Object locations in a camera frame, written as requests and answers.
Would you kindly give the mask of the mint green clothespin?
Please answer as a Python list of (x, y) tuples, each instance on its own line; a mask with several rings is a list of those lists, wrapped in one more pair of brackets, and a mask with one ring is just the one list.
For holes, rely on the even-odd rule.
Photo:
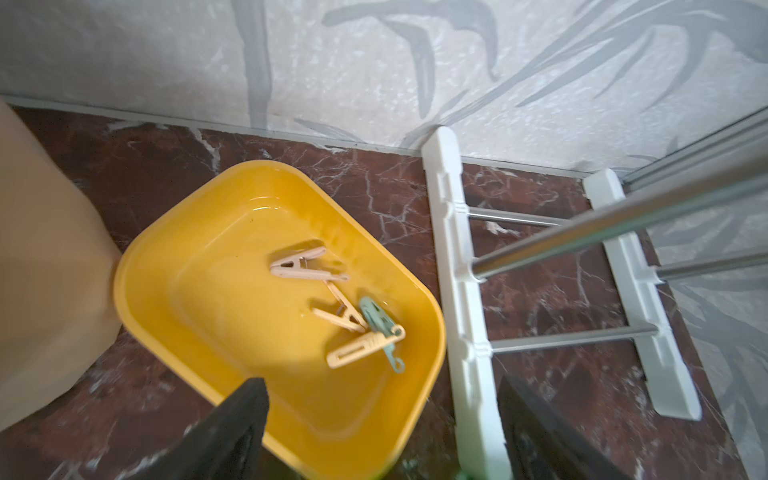
[(405, 338), (405, 329), (401, 325), (396, 324), (388, 313), (371, 297), (365, 296), (361, 298), (359, 310), (372, 331), (382, 333), (387, 339), (393, 338), (393, 341), (384, 346), (382, 351), (388, 358), (393, 371), (396, 374), (402, 374), (405, 371), (405, 362), (397, 357), (394, 351), (395, 344)]

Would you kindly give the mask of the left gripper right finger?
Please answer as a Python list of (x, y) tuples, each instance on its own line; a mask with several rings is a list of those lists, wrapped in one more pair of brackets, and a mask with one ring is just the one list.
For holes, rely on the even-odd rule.
[(628, 477), (524, 380), (503, 376), (497, 400), (515, 479)]

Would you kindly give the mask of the beige clothespin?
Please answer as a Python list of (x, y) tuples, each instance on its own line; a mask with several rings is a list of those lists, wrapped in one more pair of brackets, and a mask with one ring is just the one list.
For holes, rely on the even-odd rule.
[(327, 270), (314, 269), (308, 266), (310, 260), (322, 257), (327, 252), (327, 248), (319, 246), (316, 248), (293, 253), (284, 258), (278, 259), (270, 264), (270, 273), (280, 278), (317, 280), (317, 281), (348, 281), (346, 274), (336, 274)]

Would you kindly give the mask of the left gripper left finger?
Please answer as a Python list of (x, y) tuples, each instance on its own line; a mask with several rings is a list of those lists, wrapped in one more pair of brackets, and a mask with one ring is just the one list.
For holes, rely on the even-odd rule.
[(254, 479), (262, 450), (269, 395), (249, 378), (170, 451), (135, 479)]

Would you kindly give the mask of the wooden clothespin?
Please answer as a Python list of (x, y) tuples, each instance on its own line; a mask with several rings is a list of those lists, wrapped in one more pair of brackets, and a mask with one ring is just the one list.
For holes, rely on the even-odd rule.
[(406, 336), (401, 325), (395, 325), (389, 335), (382, 332), (369, 332), (345, 345), (331, 351), (326, 356), (326, 362), (331, 369), (346, 366), (361, 360), (376, 352), (383, 352), (396, 373), (405, 370), (405, 362), (394, 354), (395, 345)]
[(369, 330), (369, 325), (355, 305), (335, 284), (330, 281), (325, 281), (325, 285), (339, 303), (338, 308), (335, 312), (328, 312), (312, 307), (311, 312), (317, 317), (343, 329), (359, 333), (367, 332)]

